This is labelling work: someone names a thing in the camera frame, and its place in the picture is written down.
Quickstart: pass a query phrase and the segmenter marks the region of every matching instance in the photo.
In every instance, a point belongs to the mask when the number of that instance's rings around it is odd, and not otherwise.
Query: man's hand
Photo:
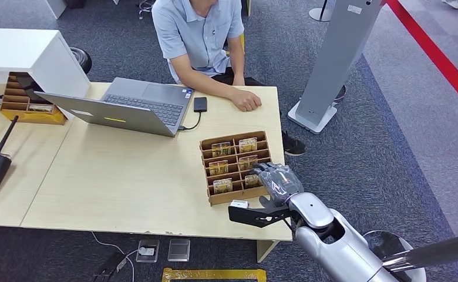
[[[233,86],[245,86],[243,76],[235,76],[233,80]]]
[[[250,112],[262,106],[260,98],[250,91],[235,88],[230,99],[242,112]]]

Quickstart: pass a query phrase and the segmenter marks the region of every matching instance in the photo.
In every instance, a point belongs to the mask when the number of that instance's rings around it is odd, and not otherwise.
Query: robotic arm
[[[281,164],[261,163],[252,169],[271,200],[260,197],[263,209],[231,205],[231,221],[265,227],[291,217],[300,246],[337,282],[397,282],[368,242],[336,210],[314,194],[304,192],[295,173]]]

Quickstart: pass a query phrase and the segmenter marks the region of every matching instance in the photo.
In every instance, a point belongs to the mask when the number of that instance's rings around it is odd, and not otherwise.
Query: white label
[[[361,12],[362,12],[362,8],[357,7],[357,6],[353,6],[353,5],[348,5],[347,11],[360,15]]]
[[[233,200],[231,202],[231,207],[242,207],[247,209],[250,204],[247,201]]]
[[[81,114],[81,115],[93,116],[91,113],[84,112],[83,110],[71,110],[71,111],[74,112],[74,113]]]

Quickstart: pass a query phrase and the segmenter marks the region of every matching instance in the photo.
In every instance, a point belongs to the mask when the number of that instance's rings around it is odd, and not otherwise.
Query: white sneaker
[[[458,0],[442,0],[442,2],[449,4],[454,9],[458,9]]]

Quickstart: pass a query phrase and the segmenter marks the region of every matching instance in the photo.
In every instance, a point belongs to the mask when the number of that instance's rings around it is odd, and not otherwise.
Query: red line
[[[438,46],[436,46],[436,44],[417,24],[411,15],[409,15],[407,10],[399,3],[398,0],[388,0],[388,5],[419,46],[421,46],[430,60],[436,65],[438,70],[440,70],[442,75],[458,92],[458,69],[454,66],[454,64],[452,64]]]

